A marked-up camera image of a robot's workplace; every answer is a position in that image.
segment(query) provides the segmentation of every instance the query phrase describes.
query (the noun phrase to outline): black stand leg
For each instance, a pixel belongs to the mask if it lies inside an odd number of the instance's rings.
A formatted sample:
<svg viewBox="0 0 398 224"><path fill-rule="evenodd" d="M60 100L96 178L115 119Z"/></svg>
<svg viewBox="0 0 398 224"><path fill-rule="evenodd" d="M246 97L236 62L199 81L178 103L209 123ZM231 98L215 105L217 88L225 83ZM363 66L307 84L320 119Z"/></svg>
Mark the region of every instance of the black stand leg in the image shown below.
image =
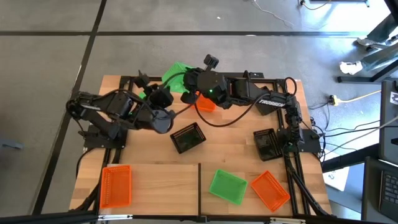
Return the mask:
<svg viewBox="0 0 398 224"><path fill-rule="evenodd" d="M373 75L372 77L343 76L343 77L337 77L337 81L339 83L380 84L383 80L389 78L390 75L394 73L396 70L398 70L398 60L392 62L390 65L388 65L386 68L383 68L383 70Z"/></svg>
<svg viewBox="0 0 398 224"><path fill-rule="evenodd" d="M379 144L365 147L355 152L345 154L343 156L335 157L325 161L322 165L322 172L342 169L344 167L360 164L365 161L366 157L379 158Z"/></svg>

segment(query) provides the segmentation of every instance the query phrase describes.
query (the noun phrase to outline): orange plastic tray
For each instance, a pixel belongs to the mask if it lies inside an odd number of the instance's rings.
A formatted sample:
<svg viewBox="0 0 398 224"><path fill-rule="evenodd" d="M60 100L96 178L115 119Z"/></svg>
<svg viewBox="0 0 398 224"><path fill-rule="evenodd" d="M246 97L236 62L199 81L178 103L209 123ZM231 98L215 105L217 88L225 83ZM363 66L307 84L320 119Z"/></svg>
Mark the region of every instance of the orange plastic tray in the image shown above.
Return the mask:
<svg viewBox="0 0 398 224"><path fill-rule="evenodd" d="M104 167L99 208L126 207L131 204L130 166Z"/></svg>
<svg viewBox="0 0 398 224"><path fill-rule="evenodd" d="M213 112L216 109L216 105L203 95L200 95L197 99L197 106L199 110L206 112Z"/></svg>
<svg viewBox="0 0 398 224"><path fill-rule="evenodd" d="M269 171L251 182L251 187L271 212L275 212L290 199L290 195Z"/></svg>

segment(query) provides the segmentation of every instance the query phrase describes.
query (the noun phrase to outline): black basket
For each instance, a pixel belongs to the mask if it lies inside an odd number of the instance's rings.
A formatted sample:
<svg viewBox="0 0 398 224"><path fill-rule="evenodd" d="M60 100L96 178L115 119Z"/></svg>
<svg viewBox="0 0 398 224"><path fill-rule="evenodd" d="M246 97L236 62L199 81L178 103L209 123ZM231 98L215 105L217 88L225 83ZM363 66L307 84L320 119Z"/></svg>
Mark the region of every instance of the black basket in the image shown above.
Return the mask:
<svg viewBox="0 0 398 224"><path fill-rule="evenodd" d="M279 147L274 129L255 131L254 142L262 161L268 161L282 157L282 150Z"/></svg>
<svg viewBox="0 0 398 224"><path fill-rule="evenodd" d="M180 154L206 141L205 135L196 122L171 134L170 137Z"/></svg>

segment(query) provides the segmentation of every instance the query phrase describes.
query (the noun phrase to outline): white cable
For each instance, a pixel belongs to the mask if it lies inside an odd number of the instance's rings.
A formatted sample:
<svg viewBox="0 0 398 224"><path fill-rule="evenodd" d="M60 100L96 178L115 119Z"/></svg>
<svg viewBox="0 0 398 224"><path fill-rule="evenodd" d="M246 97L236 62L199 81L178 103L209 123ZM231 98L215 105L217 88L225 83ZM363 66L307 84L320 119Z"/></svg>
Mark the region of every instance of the white cable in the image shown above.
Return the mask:
<svg viewBox="0 0 398 224"><path fill-rule="evenodd" d="M351 103L351 102L354 102L354 101L356 101L356 100L360 100L360 99L362 99L362 98L365 98L365 97L367 97L367 96L373 95L373 94L375 94L375 93L380 93L380 92L381 92L381 90L378 90L378 91L374 91L374 92L372 92L372 93L368 93L368 94L366 94L366 95L363 95L363 96L360 96L360 97L357 97L357 98L353 98L353 99L351 99L351 100L340 100L340 102L342 102L342 103Z"/></svg>
<svg viewBox="0 0 398 224"><path fill-rule="evenodd" d="M363 134L363 135L361 135L360 137L356 137L356 138L354 138L354 139L352 139L352 140L350 140L350 141L348 141L348 142L346 142L346 143L344 143L344 144L338 146L338 147L335 148L334 150L332 150L332 151L326 153L325 155L327 155L327 154L329 154L329 153L335 151L336 149L340 148L341 146L344 146L344 145L346 145L346 144L348 144L348 143L350 143L350 142L353 142L353 141L355 141L355 140L357 140L357 139L359 139L359 138L361 138L361 137L367 136L367 135L370 134L370 133L373 133L373 132L375 132L375 131L377 131L377 130L379 130L379 129L381 129L381 128L384 128L385 126L391 124L392 122L394 122L394 121L397 120L397 119L398 119L398 116L396 116L395 118L392 118L390 121L388 121L387 123L383 124L382 126L376 128L375 130L373 130L373 131L371 131L371 132L369 132L369 133Z"/></svg>
<svg viewBox="0 0 398 224"><path fill-rule="evenodd" d="M291 23L291 22L289 22L289 21L286 21L286 20L282 19L281 17L275 15L273 12L270 12L270 11L267 11L267 10L263 10L262 7L257 3L257 0L253 0L253 2L256 4L256 6L257 6L256 8L258 8L259 10L273 15L276 19L282 21L282 22L285 24L285 26L290 27L290 28L293 28L293 26L294 26L293 23Z"/></svg>
<svg viewBox="0 0 398 224"><path fill-rule="evenodd" d="M252 0L252 4L253 4L253 3L256 5L256 6L253 5L254 7L256 7L256 9L258 9L258 10L260 10L260 11L262 11L262 12L266 12L266 13L271 14L271 15L274 16L276 19L282 21L282 22L285 24L285 26L287 26L287 27L289 27L289 28L291 28L291 29L293 29L293 26L295 26L293 23L291 23L291 22L289 22L289 21L287 21L287 20L285 20L285 19L282 19L281 17L277 16L277 15L274 14L273 12L270 12L270 11L267 11L267 10L262 9L262 7L257 3L257 0ZM313 27L307 27L307 26L302 26L302 27L308 28L308 29L313 29L313 30L319 30L319 29L323 28L323 27L326 26L326 25L328 25L328 23L322 25L322 26L319 27L319 28L313 28Z"/></svg>

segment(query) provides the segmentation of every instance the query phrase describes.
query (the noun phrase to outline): power cord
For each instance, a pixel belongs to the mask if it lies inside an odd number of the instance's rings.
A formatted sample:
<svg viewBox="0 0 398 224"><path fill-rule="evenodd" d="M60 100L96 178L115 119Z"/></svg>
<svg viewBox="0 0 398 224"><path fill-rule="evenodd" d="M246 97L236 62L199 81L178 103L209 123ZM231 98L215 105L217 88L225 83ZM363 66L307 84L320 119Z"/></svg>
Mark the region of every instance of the power cord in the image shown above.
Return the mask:
<svg viewBox="0 0 398 224"><path fill-rule="evenodd" d="M326 6L329 2L331 2L331 0L328 0L326 3L324 3L323 5L321 5L321 6L319 6L319 7L310 8L310 7L308 7L308 6L306 5L305 0L301 0L301 1L300 1L300 5L306 7L306 8L309 9L309 10L317 10L317 9L322 8L323 6Z"/></svg>
<svg viewBox="0 0 398 224"><path fill-rule="evenodd" d="M353 99L350 99L350 100L341 100L341 99L337 98L336 95L331 95L330 98L333 100L332 105L333 106L338 106L341 103L351 103L351 102L363 99L363 98L365 98L367 96L373 95L375 93L380 93L380 92L381 92L381 90L374 91L374 92L371 92L371 93L368 93L366 95L359 96L359 97L356 97L356 98L353 98Z"/></svg>

